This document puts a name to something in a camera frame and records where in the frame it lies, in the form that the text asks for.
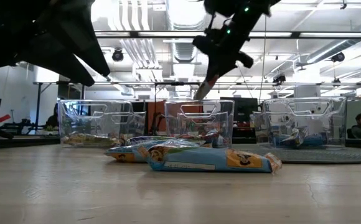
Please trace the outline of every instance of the plastic wrapper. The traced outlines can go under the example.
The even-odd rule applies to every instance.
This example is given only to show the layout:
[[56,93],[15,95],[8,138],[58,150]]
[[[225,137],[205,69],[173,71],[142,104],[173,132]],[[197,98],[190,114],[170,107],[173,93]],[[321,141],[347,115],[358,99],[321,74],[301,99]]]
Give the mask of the plastic wrapper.
[[221,148],[227,147],[227,140],[220,135],[220,133],[213,129],[204,135],[189,135],[189,134],[181,134],[178,138],[186,139],[188,141],[197,142],[200,146],[203,147],[213,147],[213,148]]
[[111,148],[125,145],[125,137],[120,134],[118,138],[95,136],[92,134],[72,133],[69,136],[62,138],[64,144],[69,144],[75,147],[102,147]]
[[156,171],[276,172],[281,161],[272,154],[259,156],[234,149],[158,144],[138,147],[141,156]]
[[281,140],[281,144],[283,143],[285,146],[298,147],[302,143],[304,143],[305,135],[300,133],[297,128],[293,128],[291,135],[284,140]]
[[105,152],[106,156],[114,157],[118,162],[146,162],[146,157],[140,155],[139,148],[149,149],[158,144],[177,144],[191,147],[198,147],[199,145],[193,142],[181,139],[163,139],[163,140],[150,140],[141,141],[137,144],[129,146],[114,147]]
[[140,137],[128,139],[126,141],[126,146],[132,146],[135,144],[150,142],[150,141],[167,141],[167,140],[176,140],[176,139],[180,139],[180,140],[183,139],[185,141],[189,141],[194,144],[200,145],[201,147],[213,147],[212,143],[214,142],[214,138],[213,137],[211,138],[210,136],[206,138],[208,139],[208,141],[206,141],[205,138],[203,138],[202,136],[190,136],[186,134],[181,135],[178,138],[164,137],[164,136],[140,136]]
[[273,137],[276,147],[302,148],[309,146],[324,146],[328,143],[326,133],[308,134],[307,128],[294,128],[290,136],[279,135]]
[[139,136],[126,140],[127,146],[132,146],[139,143],[150,142],[150,141],[166,141],[175,138],[164,137],[164,136]]

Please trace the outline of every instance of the bin handle cutout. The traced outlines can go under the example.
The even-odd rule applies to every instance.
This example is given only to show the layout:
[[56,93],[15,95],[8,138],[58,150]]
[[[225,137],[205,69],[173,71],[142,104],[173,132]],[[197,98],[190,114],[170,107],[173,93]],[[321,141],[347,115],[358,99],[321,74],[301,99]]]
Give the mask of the bin handle cutout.
[[208,116],[208,117],[198,116],[198,117],[196,117],[196,116],[187,116],[186,114],[179,113],[178,116],[180,116],[181,119],[182,119],[182,117],[184,117],[183,120],[192,121],[195,124],[212,124],[217,119],[215,116]]
[[[112,112],[112,113],[108,113],[107,115],[110,116],[110,119],[114,122],[114,124],[128,124],[129,122],[129,117],[132,116],[133,114],[130,112]],[[117,122],[116,118],[120,118],[121,117],[126,117],[126,121],[125,122]]]
[[[298,105],[298,104],[316,104],[316,103],[327,103],[326,105],[326,108],[324,109],[323,113],[320,113],[320,114],[301,114],[302,112],[305,112],[305,111],[294,111],[293,108],[291,107],[291,105]],[[333,103],[331,100],[317,100],[317,101],[312,101],[312,102],[289,102],[287,103],[287,106],[289,108],[289,110],[292,112],[292,114],[294,116],[325,116],[329,113],[329,110],[330,108],[333,106]]]
[[[186,108],[186,107],[191,107],[191,106],[208,106],[208,105],[212,105],[213,106],[213,108],[212,108],[212,111],[211,111],[211,113],[185,113],[185,111],[184,111],[184,108]],[[189,115],[187,115],[187,114],[209,114],[209,115],[207,115],[207,116],[200,116],[199,118],[210,118],[213,114],[214,114],[214,112],[217,110],[217,106],[215,105],[215,104],[213,104],[213,103],[207,103],[207,104],[195,104],[195,105],[181,105],[180,106],[180,112],[182,112],[183,113],[183,116],[185,117],[185,118],[196,118],[195,116],[189,116]]]
[[[102,106],[103,107],[103,111],[99,111],[101,112],[100,115],[98,116],[88,116],[88,115],[81,115],[81,114],[78,114],[78,111],[76,109],[76,107],[78,106],[85,106],[85,107],[88,107],[88,106]],[[78,118],[85,118],[85,119],[88,119],[88,118],[101,118],[103,117],[103,115],[105,114],[106,110],[107,110],[107,105],[98,105],[98,104],[95,104],[95,105],[91,105],[91,104],[72,104],[69,106],[69,110],[72,112],[72,116],[76,116]]]

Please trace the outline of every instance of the desk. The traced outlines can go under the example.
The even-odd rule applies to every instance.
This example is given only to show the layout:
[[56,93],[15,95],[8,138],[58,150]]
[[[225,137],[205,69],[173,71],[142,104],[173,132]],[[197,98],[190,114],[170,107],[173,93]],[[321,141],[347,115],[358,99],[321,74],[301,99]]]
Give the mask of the desk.
[[361,166],[154,172],[99,149],[0,150],[0,223],[361,223]]

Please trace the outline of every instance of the security camera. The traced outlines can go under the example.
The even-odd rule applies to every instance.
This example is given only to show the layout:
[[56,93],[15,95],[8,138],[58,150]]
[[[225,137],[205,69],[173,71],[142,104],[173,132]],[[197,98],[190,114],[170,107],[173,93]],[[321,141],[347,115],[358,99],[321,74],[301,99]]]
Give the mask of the security camera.
[[122,48],[115,48],[114,49],[114,53],[113,56],[111,56],[111,58],[113,59],[113,61],[115,62],[120,62],[122,60],[124,60],[124,54],[123,54],[123,49]]
[[330,59],[332,62],[342,62],[345,60],[345,55],[342,52],[339,52],[338,54],[334,55]]

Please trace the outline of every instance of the white wall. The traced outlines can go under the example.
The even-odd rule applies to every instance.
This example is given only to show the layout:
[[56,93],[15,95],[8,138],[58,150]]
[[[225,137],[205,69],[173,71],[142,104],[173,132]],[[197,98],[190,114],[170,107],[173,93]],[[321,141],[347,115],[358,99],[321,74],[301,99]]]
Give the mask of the white wall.
[[14,121],[30,117],[30,111],[36,107],[37,86],[32,84],[34,73],[22,67],[0,68],[0,117],[11,115]]
[[[35,66],[34,71],[35,82],[57,82],[59,80],[59,75],[57,73],[47,70],[45,68]],[[46,84],[42,85],[41,89],[43,90],[45,87],[47,87]],[[57,102],[58,89],[58,85],[52,84],[48,88],[46,88],[44,92],[41,93],[38,120],[39,125],[44,125],[48,118],[54,114],[54,108]]]
[[[37,71],[38,69],[34,69],[34,72],[27,72],[22,67],[0,68],[0,117],[7,114],[12,116],[13,110],[14,122],[21,122],[23,118],[30,118],[35,122],[38,86],[33,81]],[[39,124],[45,124],[48,117],[53,115],[56,100],[57,85],[51,85],[41,94]]]

